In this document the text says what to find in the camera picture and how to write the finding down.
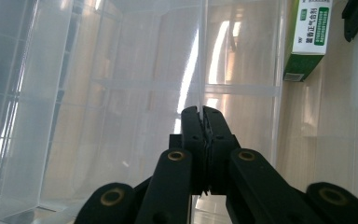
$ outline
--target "green product box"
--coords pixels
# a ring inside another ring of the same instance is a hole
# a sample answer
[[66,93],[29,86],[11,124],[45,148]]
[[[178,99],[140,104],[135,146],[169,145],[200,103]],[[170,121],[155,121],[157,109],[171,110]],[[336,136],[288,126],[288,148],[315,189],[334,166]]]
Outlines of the green product box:
[[294,0],[283,80],[304,81],[326,53],[333,0]]

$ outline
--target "clear plastic container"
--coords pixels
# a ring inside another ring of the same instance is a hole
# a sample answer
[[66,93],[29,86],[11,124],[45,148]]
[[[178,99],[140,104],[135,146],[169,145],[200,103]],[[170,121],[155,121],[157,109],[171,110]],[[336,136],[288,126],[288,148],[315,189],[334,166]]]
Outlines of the clear plastic container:
[[283,84],[277,169],[292,186],[339,185],[358,197],[358,34],[334,1],[327,52],[304,83]]
[[[191,105],[275,163],[284,9],[0,0],[0,220],[64,223],[101,185],[141,183]],[[195,223],[229,220],[218,198],[194,206]]]

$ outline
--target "plastic bin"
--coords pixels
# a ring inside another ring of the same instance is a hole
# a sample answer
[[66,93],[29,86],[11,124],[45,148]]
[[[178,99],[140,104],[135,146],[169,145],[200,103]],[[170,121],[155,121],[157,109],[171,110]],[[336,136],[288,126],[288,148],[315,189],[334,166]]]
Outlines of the plastic bin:
[[[0,223],[71,223],[101,185],[139,184],[190,105],[221,110],[295,187],[358,195],[358,37],[341,41],[344,3],[323,64],[282,98],[286,0],[0,0]],[[334,70],[338,44],[350,50]],[[194,223],[230,223],[224,197],[193,207]]]
[[294,187],[330,182],[358,197],[358,34],[334,1],[327,52],[304,83],[282,86],[277,169]]

